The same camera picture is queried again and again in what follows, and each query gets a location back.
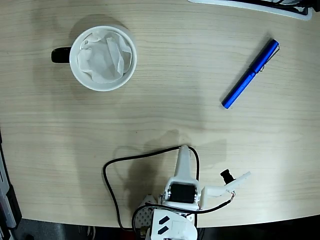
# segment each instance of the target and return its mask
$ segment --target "wire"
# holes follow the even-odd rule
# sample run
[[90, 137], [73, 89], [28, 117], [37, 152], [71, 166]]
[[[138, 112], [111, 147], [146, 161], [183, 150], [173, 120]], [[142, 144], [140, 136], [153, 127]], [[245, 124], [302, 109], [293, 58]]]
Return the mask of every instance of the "wire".
[[[239, 2], [239, 0], [228, 0], [228, 1], [233, 1], [233, 2]], [[271, 8], [281, 8], [281, 9], [286, 9], [286, 8], [309, 8], [312, 7], [311, 4], [307, 4], [307, 1], [301, 0], [298, 3], [295, 4], [281, 4], [283, 1], [279, 0], [278, 2], [270, 2], [270, 1], [265, 1], [265, 0], [240, 0], [242, 3], [246, 4], [255, 4], [255, 5], [260, 5], [260, 6], [265, 6], [265, 7], [271, 7]]]
[[[120, 157], [120, 158], [117, 158], [117, 159], [114, 159], [114, 160], [111, 160], [111, 161], [108, 161], [104, 166], [103, 166], [103, 169], [102, 169], [102, 172], [103, 172], [103, 178], [104, 178], [104, 181], [105, 181], [105, 184], [111, 194], [111, 197], [112, 197], [112, 200], [113, 200], [113, 203], [114, 203], [114, 206], [115, 206], [115, 211], [116, 211], [116, 217], [117, 217], [117, 221], [118, 221], [118, 224], [119, 224], [119, 227], [123, 230], [123, 231], [133, 231], [134, 229], [133, 228], [127, 228], [127, 227], [124, 227], [121, 223], [121, 218], [120, 218], [120, 210], [119, 210], [119, 206], [118, 206], [118, 203], [117, 203], [117, 199], [116, 199], [116, 196], [114, 194], [114, 191], [112, 190], [111, 188], [111, 185], [109, 183], [109, 180], [107, 178], [107, 167], [110, 165], [110, 164], [114, 164], [114, 163], [117, 163], [117, 162], [121, 162], [121, 161], [127, 161], [127, 160], [134, 160], [134, 159], [142, 159], [142, 158], [147, 158], [147, 157], [152, 157], [152, 156], [155, 156], [155, 155], [159, 155], [159, 154], [164, 154], [164, 153], [167, 153], [167, 152], [170, 152], [170, 151], [174, 151], [174, 150], [178, 150], [181, 146], [174, 146], [174, 147], [170, 147], [170, 148], [167, 148], [167, 149], [163, 149], [163, 150], [160, 150], [160, 151], [156, 151], [156, 152], [151, 152], [151, 153], [146, 153], [146, 154], [142, 154], [142, 155], [136, 155], [136, 156], [128, 156], [128, 157]], [[199, 180], [199, 174], [200, 174], [200, 171], [199, 171], [199, 167], [200, 167], [200, 161], [199, 161], [199, 156], [198, 156], [198, 153], [197, 151], [189, 146], [189, 149], [194, 153], [194, 156], [195, 156], [195, 161], [196, 161], [196, 176], [195, 178], [197, 180]]]
[[[185, 213], [185, 214], [194, 214], [195, 216], [195, 227], [197, 227], [197, 214], [206, 214], [206, 213], [211, 213], [213, 211], [216, 211], [218, 209], [221, 209], [223, 208], [224, 206], [228, 205], [229, 203], [232, 202], [234, 196], [235, 196], [235, 193], [233, 192], [232, 193], [232, 197], [228, 200], [228, 201], [225, 201], [224, 203], [216, 206], [216, 207], [213, 207], [213, 208], [210, 208], [210, 209], [206, 209], [206, 210], [187, 210], [187, 209], [182, 209], [182, 208], [177, 208], [177, 207], [172, 207], [172, 206], [165, 206], [165, 205], [159, 205], [159, 204], [147, 204], [147, 205], [143, 205], [143, 206], [140, 206], [138, 207], [133, 215], [132, 215], [132, 218], [131, 218], [131, 228], [126, 228], [126, 227], [123, 227], [122, 223], [121, 223], [121, 217], [120, 217], [120, 210], [119, 210], [119, 206], [118, 206], [118, 203], [117, 203], [117, 199], [115, 197], [115, 194], [111, 188], [111, 185], [109, 183], [109, 180], [108, 180], [108, 177], [107, 177], [107, 167], [110, 165], [110, 164], [114, 164], [114, 163], [117, 163], [117, 162], [121, 162], [121, 161], [127, 161], [127, 160], [134, 160], [134, 159], [142, 159], [142, 158], [147, 158], [147, 157], [152, 157], [152, 156], [155, 156], [155, 155], [159, 155], [159, 154], [164, 154], [164, 153], [167, 153], [167, 152], [170, 152], [170, 151], [174, 151], [174, 150], [178, 150], [181, 146], [174, 146], [174, 147], [171, 147], [171, 148], [167, 148], [167, 149], [163, 149], [163, 150], [160, 150], [160, 151], [156, 151], [156, 152], [151, 152], [151, 153], [146, 153], [146, 154], [142, 154], [142, 155], [136, 155], [136, 156], [129, 156], [129, 157], [120, 157], [120, 158], [117, 158], [117, 159], [114, 159], [114, 160], [111, 160], [109, 162], [107, 162], [104, 166], [103, 166], [103, 177], [104, 177], [104, 181], [105, 181], [105, 184], [111, 194], [111, 197], [112, 197], [112, 200], [113, 200], [113, 203], [114, 203], [114, 206], [115, 206], [115, 211], [116, 211], [116, 217], [117, 217], [117, 221], [118, 221], [118, 224], [120, 226], [120, 228], [123, 230], [123, 231], [134, 231], [135, 235], [138, 237], [138, 232], [137, 232], [137, 229], [136, 229], [136, 225], [135, 225], [135, 222], [136, 222], [136, 217], [137, 217], [137, 214], [140, 210], [142, 209], [146, 209], [146, 208], [158, 208], [158, 209], [164, 209], [164, 210], [172, 210], [172, 211], [176, 211], [176, 212], [180, 212], [180, 213]], [[194, 153], [194, 156], [195, 156], [195, 161], [196, 161], [196, 179], [199, 180], [199, 175], [200, 175], [200, 161], [199, 161], [199, 156], [198, 156], [198, 153], [197, 151], [189, 146], [188, 147], [193, 153]]]
[[280, 3], [282, 3], [284, 0], [280, 0], [280, 1], [277, 1], [277, 2], [275, 2], [274, 4], [275, 5], [279, 5]]
[[165, 206], [165, 205], [159, 205], [159, 204], [148, 204], [148, 205], [143, 205], [143, 206], [140, 206], [138, 207], [133, 215], [132, 215], [132, 219], [131, 219], [131, 226], [132, 226], [132, 229], [133, 231], [135, 232], [136, 236], [138, 236], [138, 232], [136, 230], [136, 226], [135, 226], [135, 221], [136, 221], [136, 217], [138, 215], [138, 212], [142, 209], [146, 209], [146, 208], [157, 208], [157, 209], [164, 209], [164, 210], [172, 210], [172, 211], [176, 211], [176, 212], [180, 212], [180, 213], [183, 213], [183, 214], [207, 214], [207, 213], [211, 213], [211, 212], [214, 212], [218, 209], [221, 209], [223, 208], [224, 206], [228, 205], [229, 203], [231, 203], [232, 199], [233, 199], [234, 195], [232, 195], [232, 197], [228, 200], [228, 201], [225, 201], [224, 203], [221, 203], [220, 205], [218, 206], [215, 206], [213, 208], [209, 208], [209, 209], [206, 209], [206, 210], [187, 210], [187, 209], [182, 209], [182, 208], [177, 208], [177, 207], [172, 207], [172, 206]]

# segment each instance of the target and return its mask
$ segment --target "dark floor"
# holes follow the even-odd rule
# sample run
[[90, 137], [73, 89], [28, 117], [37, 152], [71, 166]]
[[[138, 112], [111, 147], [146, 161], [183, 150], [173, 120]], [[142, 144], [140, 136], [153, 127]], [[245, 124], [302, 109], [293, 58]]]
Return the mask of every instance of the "dark floor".
[[[317, 215], [255, 225], [199, 228], [198, 240], [320, 239], [319, 223], [320, 215]], [[14, 234], [16, 240], [25, 240], [27, 235], [32, 235], [34, 240], [92, 240], [94, 228], [22, 219]], [[119, 228], [96, 227], [94, 239], [133, 240], [134, 236]]]

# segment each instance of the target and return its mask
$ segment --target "mug handle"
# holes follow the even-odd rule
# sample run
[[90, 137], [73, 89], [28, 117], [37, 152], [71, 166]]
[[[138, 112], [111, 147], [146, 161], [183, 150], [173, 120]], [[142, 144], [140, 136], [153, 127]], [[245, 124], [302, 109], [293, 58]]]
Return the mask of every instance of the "mug handle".
[[51, 52], [51, 61], [56, 64], [68, 64], [71, 47], [59, 47]]

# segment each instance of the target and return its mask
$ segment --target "tissue paper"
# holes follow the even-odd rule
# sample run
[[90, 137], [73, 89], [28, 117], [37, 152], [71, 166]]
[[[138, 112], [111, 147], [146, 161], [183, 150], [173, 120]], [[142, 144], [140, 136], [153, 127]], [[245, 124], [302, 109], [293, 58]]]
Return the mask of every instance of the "tissue paper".
[[120, 79], [130, 68], [132, 50], [118, 33], [97, 30], [82, 42], [77, 55], [79, 69], [99, 84]]

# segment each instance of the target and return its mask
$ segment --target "wooden table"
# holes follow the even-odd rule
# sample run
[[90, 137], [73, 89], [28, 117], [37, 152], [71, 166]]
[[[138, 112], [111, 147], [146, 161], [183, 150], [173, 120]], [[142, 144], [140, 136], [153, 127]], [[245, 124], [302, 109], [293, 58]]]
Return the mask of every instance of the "wooden table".
[[[134, 34], [138, 65], [120, 89], [95, 92], [50, 54], [105, 24]], [[2, 1], [0, 127], [23, 217], [116, 227], [104, 163], [181, 144], [197, 149], [202, 186], [223, 185], [227, 168], [235, 178], [252, 173], [200, 227], [320, 214], [319, 26], [320, 14], [302, 21], [186, 0]], [[223, 109], [270, 37], [280, 51]], [[163, 191], [176, 158], [110, 167], [125, 226], [146, 194]]]

